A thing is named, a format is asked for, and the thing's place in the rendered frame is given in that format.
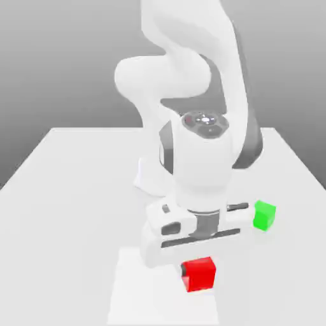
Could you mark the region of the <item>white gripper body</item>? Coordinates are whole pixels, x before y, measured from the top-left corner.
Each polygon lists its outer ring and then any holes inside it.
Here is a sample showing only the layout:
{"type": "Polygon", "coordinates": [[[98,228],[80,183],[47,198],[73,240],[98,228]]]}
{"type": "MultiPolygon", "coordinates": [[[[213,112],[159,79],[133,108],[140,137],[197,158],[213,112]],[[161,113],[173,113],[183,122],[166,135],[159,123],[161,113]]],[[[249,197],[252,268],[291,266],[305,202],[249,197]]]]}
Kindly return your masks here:
{"type": "Polygon", "coordinates": [[[145,266],[153,268],[242,249],[250,242],[253,218],[230,217],[207,239],[196,239],[191,235],[196,226],[196,218],[166,223],[147,220],[141,231],[140,245],[145,266]]]}

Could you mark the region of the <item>small red cube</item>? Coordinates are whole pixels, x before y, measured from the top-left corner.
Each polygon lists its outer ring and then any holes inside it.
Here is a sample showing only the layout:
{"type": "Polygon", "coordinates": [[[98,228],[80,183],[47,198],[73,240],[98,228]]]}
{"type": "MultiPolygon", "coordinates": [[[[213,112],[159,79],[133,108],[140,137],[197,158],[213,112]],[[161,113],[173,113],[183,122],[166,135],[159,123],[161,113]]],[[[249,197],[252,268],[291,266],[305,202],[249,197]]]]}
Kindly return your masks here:
{"type": "Polygon", "coordinates": [[[187,292],[213,288],[216,265],[211,257],[185,261],[181,264],[181,278],[187,292]]]}

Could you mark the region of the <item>small green cube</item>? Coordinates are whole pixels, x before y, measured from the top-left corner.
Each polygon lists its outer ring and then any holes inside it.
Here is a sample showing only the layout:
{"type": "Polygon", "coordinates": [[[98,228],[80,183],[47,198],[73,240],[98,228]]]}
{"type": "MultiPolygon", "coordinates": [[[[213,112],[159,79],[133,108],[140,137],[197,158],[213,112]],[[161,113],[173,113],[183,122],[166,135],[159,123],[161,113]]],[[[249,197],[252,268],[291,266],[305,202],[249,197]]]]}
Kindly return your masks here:
{"type": "Polygon", "coordinates": [[[263,201],[257,201],[255,203],[253,226],[263,231],[269,230],[274,222],[275,214],[276,206],[263,201]]]}

